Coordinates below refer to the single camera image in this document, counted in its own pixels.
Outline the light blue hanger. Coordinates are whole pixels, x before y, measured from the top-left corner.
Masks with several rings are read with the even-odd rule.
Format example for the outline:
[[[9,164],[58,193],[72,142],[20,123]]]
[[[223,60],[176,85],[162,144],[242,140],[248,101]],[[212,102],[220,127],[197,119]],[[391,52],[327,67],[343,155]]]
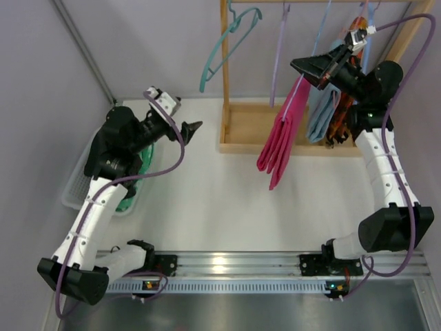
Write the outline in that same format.
[[[322,34],[322,31],[323,31],[324,26],[325,26],[325,21],[326,21],[326,19],[327,19],[327,16],[328,16],[328,14],[329,14],[329,11],[330,11],[331,2],[332,2],[332,0],[328,0],[327,7],[326,7],[326,10],[325,10],[325,13],[324,13],[324,15],[323,15],[323,17],[322,17],[322,21],[321,21],[321,23],[320,23],[320,27],[319,27],[319,30],[318,30],[318,32],[317,32],[316,38],[315,38],[314,49],[312,50],[311,56],[314,56],[315,53],[316,53],[316,50],[317,50],[317,47],[318,47],[318,43],[319,43],[319,41],[320,41],[320,36],[321,36],[321,34]],[[292,94],[292,95],[290,96],[290,98],[288,99],[289,102],[288,102],[288,104],[287,104],[287,107],[286,107],[285,111],[283,112],[283,117],[282,117],[282,121],[283,121],[283,122],[285,122],[285,119],[286,119],[286,117],[287,117],[288,110],[289,110],[289,108],[290,108],[290,106],[291,106],[291,104],[292,104],[292,102],[293,102],[294,97],[295,97],[296,94],[297,94],[297,91],[298,91],[298,89],[299,89],[299,87],[300,87],[300,84],[302,83],[303,77],[304,77],[304,74],[301,74],[300,77],[299,77],[299,79],[298,79],[297,84],[295,85],[295,89],[294,89],[293,94]]]

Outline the green trousers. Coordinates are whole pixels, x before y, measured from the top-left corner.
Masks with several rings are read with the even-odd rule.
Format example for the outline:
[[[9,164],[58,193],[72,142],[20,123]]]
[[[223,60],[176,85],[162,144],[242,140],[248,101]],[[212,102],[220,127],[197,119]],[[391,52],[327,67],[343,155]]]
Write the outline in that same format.
[[[139,153],[139,157],[142,160],[142,165],[138,171],[138,174],[146,174],[149,171],[153,154],[154,154],[154,146],[149,146]],[[124,215],[132,210],[132,207],[134,206],[137,198],[137,192],[141,189],[142,184],[143,182],[140,179],[134,182],[134,185],[132,186],[132,190],[128,191],[128,193],[132,192],[132,196],[126,197],[120,202],[120,204],[116,209],[117,214]]]

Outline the lilac hanger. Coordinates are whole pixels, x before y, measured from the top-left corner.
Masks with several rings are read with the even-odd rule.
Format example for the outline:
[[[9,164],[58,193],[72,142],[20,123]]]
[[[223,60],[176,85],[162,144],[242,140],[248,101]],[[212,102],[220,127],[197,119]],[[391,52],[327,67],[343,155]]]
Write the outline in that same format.
[[[273,108],[275,105],[276,86],[278,81],[278,71],[280,67],[280,57],[283,48],[283,39],[285,36],[285,28],[287,23],[287,17],[289,16],[290,13],[290,7],[291,7],[290,5],[287,5],[285,2],[283,2],[283,15],[280,21],[280,29],[279,29],[278,40],[276,45],[276,56],[275,56],[274,69],[271,80],[271,91],[269,96],[269,106],[271,108]]]

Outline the pink trousers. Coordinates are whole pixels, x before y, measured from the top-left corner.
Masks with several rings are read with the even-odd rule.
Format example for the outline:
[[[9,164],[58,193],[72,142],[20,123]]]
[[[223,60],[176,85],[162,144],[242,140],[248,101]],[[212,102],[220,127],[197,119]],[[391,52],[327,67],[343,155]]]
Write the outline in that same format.
[[[256,166],[259,171],[271,175],[269,190],[280,182],[289,163],[291,150],[296,139],[307,106],[311,85],[300,76],[276,115],[269,137]]]

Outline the teal hanger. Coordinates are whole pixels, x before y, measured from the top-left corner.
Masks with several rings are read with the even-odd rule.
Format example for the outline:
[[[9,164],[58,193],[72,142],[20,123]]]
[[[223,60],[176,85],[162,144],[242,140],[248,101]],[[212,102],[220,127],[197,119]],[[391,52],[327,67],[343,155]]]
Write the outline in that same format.
[[[233,1],[220,1],[220,37],[214,44],[201,73],[199,92],[204,93],[206,85],[218,71],[227,65],[229,58],[236,51],[239,45],[248,37],[250,32],[263,20],[261,10],[252,6],[244,11],[237,13],[232,6]],[[251,16],[248,28],[238,41],[232,46],[229,46],[229,36],[241,29],[243,19]]]

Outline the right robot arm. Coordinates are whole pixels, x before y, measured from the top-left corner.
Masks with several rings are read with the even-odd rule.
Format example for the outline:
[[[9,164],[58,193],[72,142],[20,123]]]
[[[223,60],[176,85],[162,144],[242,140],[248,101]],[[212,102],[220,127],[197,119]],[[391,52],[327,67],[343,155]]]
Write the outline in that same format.
[[[406,77],[395,61],[379,63],[368,74],[353,64],[349,47],[340,45],[312,57],[293,59],[291,67],[315,88],[329,84],[355,99],[349,111],[349,130],[362,153],[374,198],[374,212],[362,220],[356,231],[330,239],[323,250],[337,261],[360,259],[362,263],[376,252],[407,254],[396,270],[380,272],[380,277],[400,274],[410,262],[414,249],[434,220],[433,209],[423,206],[412,192],[395,147],[390,110]]]

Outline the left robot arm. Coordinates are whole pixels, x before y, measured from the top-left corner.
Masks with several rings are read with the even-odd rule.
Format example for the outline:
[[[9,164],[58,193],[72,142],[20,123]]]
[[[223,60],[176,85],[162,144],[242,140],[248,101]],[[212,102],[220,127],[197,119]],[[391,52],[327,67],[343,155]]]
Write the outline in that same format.
[[[105,230],[120,202],[134,197],[136,184],[148,178],[141,168],[141,153],[162,137],[185,147],[202,121],[175,122],[150,108],[144,120],[136,118],[129,107],[112,108],[96,133],[84,174],[90,178],[83,206],[63,243],[50,258],[42,258],[37,272],[59,297],[96,305],[109,284],[131,272],[152,271],[155,251],[140,239],[103,258],[96,256]]]

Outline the light blue trousers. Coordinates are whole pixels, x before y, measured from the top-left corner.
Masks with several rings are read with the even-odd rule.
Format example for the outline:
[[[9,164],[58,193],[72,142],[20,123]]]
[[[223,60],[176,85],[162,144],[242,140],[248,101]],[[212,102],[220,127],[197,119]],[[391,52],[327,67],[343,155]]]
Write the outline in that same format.
[[[311,87],[306,133],[310,143],[317,143],[325,137],[340,97],[340,89],[332,83],[329,83],[324,90]]]

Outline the orange patterned trousers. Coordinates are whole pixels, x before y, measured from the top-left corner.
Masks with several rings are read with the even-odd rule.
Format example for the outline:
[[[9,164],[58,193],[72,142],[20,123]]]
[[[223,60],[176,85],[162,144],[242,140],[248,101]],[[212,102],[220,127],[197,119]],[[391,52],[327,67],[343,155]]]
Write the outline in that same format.
[[[350,30],[355,30],[356,28],[367,27],[368,21],[362,17],[356,17],[352,24],[350,25]],[[363,50],[361,50],[356,56],[352,56],[349,60],[352,65],[361,68],[361,60],[363,57]],[[349,138],[349,129],[347,128],[347,115],[350,107],[353,105],[354,99],[351,98],[347,93],[341,92],[340,100],[331,118],[329,127],[326,133],[326,145],[329,148],[334,148],[334,146],[339,143],[344,143]]]

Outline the wooden clothes rack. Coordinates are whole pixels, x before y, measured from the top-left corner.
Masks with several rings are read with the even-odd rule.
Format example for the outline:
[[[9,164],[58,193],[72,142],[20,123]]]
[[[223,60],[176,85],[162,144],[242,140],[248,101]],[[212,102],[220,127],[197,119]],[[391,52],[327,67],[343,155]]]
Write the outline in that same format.
[[[417,3],[411,14],[429,14],[435,1],[384,1]],[[416,32],[422,25],[422,18],[405,23],[394,40],[385,59],[399,62],[410,46]],[[281,105],[271,108],[268,101],[245,102],[230,101],[229,97],[229,66],[224,65],[223,71],[223,110],[220,125],[219,150],[226,154],[260,154],[273,126],[276,114]],[[328,148],[324,142],[310,144],[300,134],[306,133],[306,110],[291,150],[291,155],[306,157],[361,157],[355,143],[343,143],[342,147]]]

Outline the white plastic basket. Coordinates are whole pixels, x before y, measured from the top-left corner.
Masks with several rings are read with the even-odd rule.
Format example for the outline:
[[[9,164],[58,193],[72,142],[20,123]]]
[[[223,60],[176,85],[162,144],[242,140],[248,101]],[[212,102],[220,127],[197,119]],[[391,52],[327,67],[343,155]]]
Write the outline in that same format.
[[[86,165],[86,162],[88,160],[90,147],[92,145],[92,142],[94,140],[94,137],[96,133],[99,131],[99,129],[96,129],[92,136],[90,137],[90,140],[88,141],[87,145],[85,146],[83,152],[81,153],[81,156],[79,157],[72,174],[70,175],[70,178],[68,179],[68,182],[66,184],[66,187],[63,190],[63,193],[61,195],[61,202],[65,207],[72,208],[74,210],[80,210],[85,198],[87,197],[87,193],[90,188],[90,181],[91,178],[84,175],[84,167]],[[141,195],[141,189],[137,192],[137,198],[135,201],[134,206],[132,207],[132,210],[124,215],[119,215],[115,212],[116,217],[124,217],[130,214],[133,209],[135,208],[137,204],[137,200]]]

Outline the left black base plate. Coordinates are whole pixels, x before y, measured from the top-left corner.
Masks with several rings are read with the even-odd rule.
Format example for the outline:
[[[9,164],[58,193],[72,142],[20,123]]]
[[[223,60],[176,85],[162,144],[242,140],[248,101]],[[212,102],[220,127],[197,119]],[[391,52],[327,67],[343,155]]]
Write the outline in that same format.
[[[146,257],[145,264],[136,272],[159,272],[165,276],[172,276],[177,269],[178,256],[175,254],[151,253]]]

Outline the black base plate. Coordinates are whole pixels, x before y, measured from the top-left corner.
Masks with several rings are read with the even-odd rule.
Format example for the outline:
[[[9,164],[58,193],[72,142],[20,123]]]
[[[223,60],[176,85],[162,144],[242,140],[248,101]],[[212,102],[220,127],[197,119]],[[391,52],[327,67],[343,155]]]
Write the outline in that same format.
[[[324,252],[301,254],[300,271],[304,277],[315,276],[362,276],[364,274],[360,259],[336,259],[332,254]]]
[[[178,256],[175,254],[151,253],[146,257],[145,264],[136,272],[159,272],[165,276],[172,276],[177,269]]]

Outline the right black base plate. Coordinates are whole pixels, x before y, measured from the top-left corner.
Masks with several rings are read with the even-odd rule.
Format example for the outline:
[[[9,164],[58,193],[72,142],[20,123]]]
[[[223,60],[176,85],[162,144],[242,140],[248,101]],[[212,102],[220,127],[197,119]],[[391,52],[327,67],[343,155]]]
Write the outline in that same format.
[[[362,276],[364,274],[360,259],[336,259],[332,254],[324,252],[301,254],[300,271],[304,277],[315,276]]]

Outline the aluminium mounting rail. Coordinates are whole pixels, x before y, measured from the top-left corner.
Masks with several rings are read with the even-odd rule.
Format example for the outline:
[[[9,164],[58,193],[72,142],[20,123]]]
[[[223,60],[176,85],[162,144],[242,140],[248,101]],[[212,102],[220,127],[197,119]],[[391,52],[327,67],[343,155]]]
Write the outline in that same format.
[[[164,251],[156,254],[175,254],[178,265],[173,274],[177,277],[303,277],[300,271],[301,254],[319,252],[197,252]],[[404,261],[406,253],[373,254],[377,272],[392,272]],[[427,260],[422,252],[413,253],[407,267],[396,278],[410,279],[431,276]]]

